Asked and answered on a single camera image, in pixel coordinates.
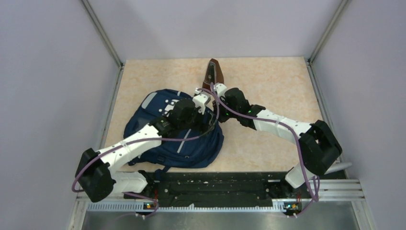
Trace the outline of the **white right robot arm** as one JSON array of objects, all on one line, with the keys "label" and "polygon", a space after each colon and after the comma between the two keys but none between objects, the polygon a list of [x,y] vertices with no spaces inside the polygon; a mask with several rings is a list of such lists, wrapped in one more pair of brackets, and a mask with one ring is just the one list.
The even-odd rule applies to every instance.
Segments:
[{"label": "white right robot arm", "polygon": [[229,89],[221,83],[212,90],[220,101],[215,109],[220,111],[221,123],[234,118],[244,127],[274,134],[297,145],[299,163],[281,184],[281,192],[286,197],[294,197],[300,192],[300,186],[313,176],[324,175],[342,153],[341,145],[325,121],[307,123],[277,115],[261,105],[250,104],[239,88]]}]

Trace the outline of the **navy blue student backpack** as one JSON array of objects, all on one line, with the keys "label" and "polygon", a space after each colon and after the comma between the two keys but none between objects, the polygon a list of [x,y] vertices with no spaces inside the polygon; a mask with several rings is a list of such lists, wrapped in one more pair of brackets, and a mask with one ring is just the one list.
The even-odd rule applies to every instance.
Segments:
[{"label": "navy blue student backpack", "polygon": [[[185,92],[163,89],[149,93],[137,108],[124,128],[123,137],[127,138],[139,131],[144,125],[159,117],[171,102],[181,99],[191,99]],[[137,158],[128,162],[129,166],[149,162],[163,165],[163,171],[171,167],[197,169],[210,165],[218,156],[224,135],[221,127],[215,122],[216,114],[210,108],[205,109],[199,129],[184,129],[176,137],[178,141],[164,142],[150,149]],[[215,122],[213,130],[202,136],[211,123]]]}]

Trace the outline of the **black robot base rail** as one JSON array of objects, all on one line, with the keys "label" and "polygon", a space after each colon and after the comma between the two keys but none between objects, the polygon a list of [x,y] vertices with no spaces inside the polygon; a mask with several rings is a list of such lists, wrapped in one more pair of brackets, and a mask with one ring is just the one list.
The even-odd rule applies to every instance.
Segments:
[{"label": "black robot base rail", "polygon": [[292,188],[284,172],[148,172],[154,184],[141,195],[160,207],[271,207],[277,199],[310,198],[305,185]]}]

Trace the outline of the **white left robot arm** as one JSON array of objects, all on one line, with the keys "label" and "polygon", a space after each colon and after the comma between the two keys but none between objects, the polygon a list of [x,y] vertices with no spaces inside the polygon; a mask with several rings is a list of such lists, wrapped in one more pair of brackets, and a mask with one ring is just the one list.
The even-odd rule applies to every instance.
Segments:
[{"label": "white left robot arm", "polygon": [[113,175],[126,163],[150,156],[150,150],[162,145],[178,142],[183,146],[214,133],[217,120],[214,117],[205,118],[209,101],[204,95],[169,101],[157,116],[122,141],[98,151],[92,148],[86,150],[81,156],[72,191],[77,191],[75,186],[79,183],[81,191],[92,202],[99,202],[118,185],[123,192],[135,192],[142,198],[150,197],[154,186],[141,173],[132,175],[127,181],[117,181]]}]

